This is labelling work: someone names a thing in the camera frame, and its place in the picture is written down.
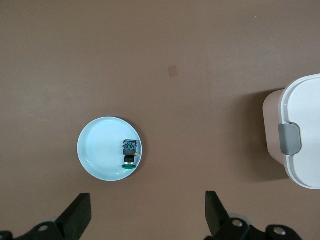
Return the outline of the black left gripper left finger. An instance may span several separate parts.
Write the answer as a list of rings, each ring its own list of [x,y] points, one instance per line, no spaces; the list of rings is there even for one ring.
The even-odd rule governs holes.
[[[55,221],[42,222],[17,239],[79,240],[91,219],[91,195],[81,193]]]

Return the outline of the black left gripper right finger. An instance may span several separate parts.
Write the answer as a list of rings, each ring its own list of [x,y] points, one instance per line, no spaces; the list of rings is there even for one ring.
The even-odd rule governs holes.
[[[215,191],[205,193],[205,218],[211,235],[207,240],[300,240],[292,228],[271,224],[258,230],[244,218],[231,217]]]

